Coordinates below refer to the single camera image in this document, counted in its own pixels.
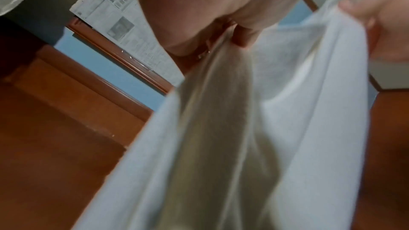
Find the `white fabric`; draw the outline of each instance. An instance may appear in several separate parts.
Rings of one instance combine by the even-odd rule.
[[[171,92],[75,230],[349,229],[368,123],[364,29],[331,1],[227,33]]]

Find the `finger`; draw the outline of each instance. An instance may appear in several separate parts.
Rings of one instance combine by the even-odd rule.
[[[232,41],[242,48],[249,48],[256,42],[261,32],[262,30],[249,29],[237,25],[234,29]]]
[[[362,21],[367,21],[371,17],[378,16],[387,2],[388,0],[358,0],[357,2],[342,0],[338,6],[351,16]]]

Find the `white towel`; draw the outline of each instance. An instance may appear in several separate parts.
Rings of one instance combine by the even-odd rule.
[[[331,0],[250,51],[227,32],[75,230],[347,230],[366,143],[363,27]]]

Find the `skin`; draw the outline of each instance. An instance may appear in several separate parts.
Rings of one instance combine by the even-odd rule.
[[[250,47],[264,28],[280,21],[298,0],[139,1],[159,43],[186,72],[227,27],[236,23],[232,41]]]
[[[370,58],[409,61],[409,0],[343,0],[339,7],[367,27]]]

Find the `newspaper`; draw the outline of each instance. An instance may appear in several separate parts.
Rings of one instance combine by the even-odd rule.
[[[159,45],[138,0],[78,0],[72,13],[174,86],[184,77]]]

